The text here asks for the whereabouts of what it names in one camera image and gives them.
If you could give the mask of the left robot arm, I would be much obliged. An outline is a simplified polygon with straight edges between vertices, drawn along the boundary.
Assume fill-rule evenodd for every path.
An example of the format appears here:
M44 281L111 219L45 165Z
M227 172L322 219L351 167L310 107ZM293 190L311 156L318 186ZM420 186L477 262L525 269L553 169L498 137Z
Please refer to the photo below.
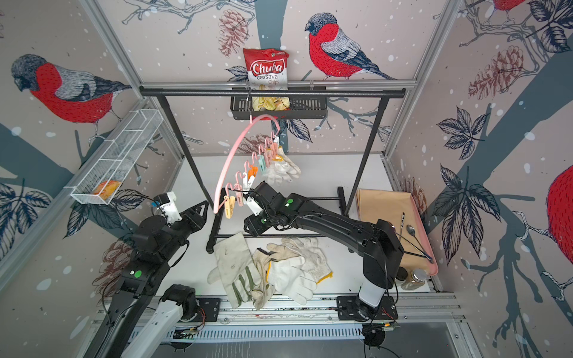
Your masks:
M151 357L180 320L204 325L208 318L217 317L201 307L194 288L173 284L160 297L154 315L140 334L132 336L172 268L172 257L181 247L189 247L189 236L201 231L207 222L207 201L178 212L174 200L166 194L158 199L161 214L143 220L135 231L135 249L113 290L106 316L84 354L86 357Z

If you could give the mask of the white glove yellow cuff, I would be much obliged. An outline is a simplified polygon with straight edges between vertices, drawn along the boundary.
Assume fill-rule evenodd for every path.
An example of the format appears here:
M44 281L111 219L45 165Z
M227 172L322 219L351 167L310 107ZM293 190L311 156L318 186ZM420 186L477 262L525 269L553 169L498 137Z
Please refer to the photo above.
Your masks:
M286 295L299 305L305 305L313 298L317 283L308 272L302 270L303 257L271 261L267 270L267 282L276 292Z

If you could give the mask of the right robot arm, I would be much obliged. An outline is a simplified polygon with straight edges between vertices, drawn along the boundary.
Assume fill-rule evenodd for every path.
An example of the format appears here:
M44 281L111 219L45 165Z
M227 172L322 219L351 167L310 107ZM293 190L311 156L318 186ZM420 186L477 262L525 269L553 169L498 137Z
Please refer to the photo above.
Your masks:
M266 182L247 191L246 198L260 208L244 221L249 234L259 237L270 228L302 229L328 237L361 256L366 283L359 291L358 301L372 309L379 306L394 284L404 256L403 245L389 222L379 219L373 224L350 219L302 195L285 197Z

